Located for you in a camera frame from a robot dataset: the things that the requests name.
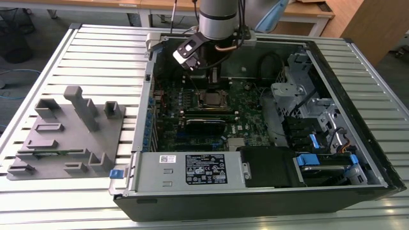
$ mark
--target aluminum slotted table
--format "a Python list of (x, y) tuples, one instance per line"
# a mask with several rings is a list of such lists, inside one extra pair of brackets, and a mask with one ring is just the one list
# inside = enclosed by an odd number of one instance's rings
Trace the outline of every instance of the aluminum slotted table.
[[(111, 201), (107, 188), (125, 179), (8, 181), (8, 166), (36, 120), (40, 98), (66, 103), (66, 85), (80, 85), (94, 104), (126, 106), (115, 164), (129, 164), (146, 64), (145, 37), (162, 29), (82, 25), (68, 30), (41, 76), (0, 138), (0, 229), (405, 229), (409, 191), (361, 202), (331, 214), (135, 223)], [(261, 34), (258, 37), (305, 37)], [(342, 39), (313, 40), (405, 182), (409, 181), (409, 113), (354, 44)]]

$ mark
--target capacitor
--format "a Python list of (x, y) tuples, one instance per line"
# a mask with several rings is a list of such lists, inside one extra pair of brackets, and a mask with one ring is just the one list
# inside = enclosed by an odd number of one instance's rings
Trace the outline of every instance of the capacitor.
[(243, 89), (246, 90), (246, 91), (249, 91), (250, 89), (251, 89), (251, 85), (249, 85), (247, 83), (243, 85)]

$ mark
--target green circuit board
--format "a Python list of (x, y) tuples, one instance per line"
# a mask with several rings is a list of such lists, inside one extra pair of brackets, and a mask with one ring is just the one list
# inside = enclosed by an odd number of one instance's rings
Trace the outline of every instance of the green circuit board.
[[(245, 89), (249, 83), (245, 80), (231, 80), (226, 93), (226, 107), (238, 114), (230, 116), (231, 122), (226, 122), (221, 136), (181, 136), (179, 111), (198, 110), (199, 90), (182, 89), (174, 82), (163, 82), (161, 85), (162, 97), (161, 110), (158, 112), (157, 128), (159, 138), (157, 143), (158, 151), (227, 151), (227, 139), (243, 138), (247, 146), (270, 145), (267, 129), (262, 118), (259, 107), (259, 93), (262, 89), (251, 86)], [(211, 119), (226, 118), (226, 115), (214, 113)]]

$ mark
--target blue cable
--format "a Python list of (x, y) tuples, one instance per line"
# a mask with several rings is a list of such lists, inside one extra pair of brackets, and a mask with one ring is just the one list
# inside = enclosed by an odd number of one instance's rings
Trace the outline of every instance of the blue cable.
[[(34, 70), (34, 69), (5, 69), (5, 70), (6, 71), (1, 72), (0, 75), (4, 74), (4, 73), (14, 72), (14, 71), (28, 71), (28, 72), (34, 72), (38, 75), (41, 74), (41, 72)], [(18, 99), (22, 99), (25, 97), (4, 97), (4, 96), (0, 96), (0, 98), (10, 99), (10, 100), (18, 100)]]
[(18, 99), (22, 99), (25, 97), (4, 97), (4, 96), (0, 96), (0, 98), (10, 99), (10, 100), (18, 100)]
[(4, 73), (13, 72), (13, 71), (28, 71), (28, 72), (34, 72), (34, 73), (37, 73), (38, 75), (41, 74), (41, 72), (37, 71), (37, 70), (34, 70), (34, 69), (5, 69), (5, 70), (6, 70), (6, 71), (1, 72), (0, 75), (4, 74)]

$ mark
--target wastebasket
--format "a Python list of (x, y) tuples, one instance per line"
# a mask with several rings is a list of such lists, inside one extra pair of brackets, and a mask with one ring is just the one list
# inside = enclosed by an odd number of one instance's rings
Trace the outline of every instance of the wastebasket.
[(13, 22), (24, 35), (34, 31), (28, 11), (22, 8), (0, 10), (0, 20)]
[(0, 21), (0, 56), (9, 63), (30, 59), (32, 49), (14, 22)]

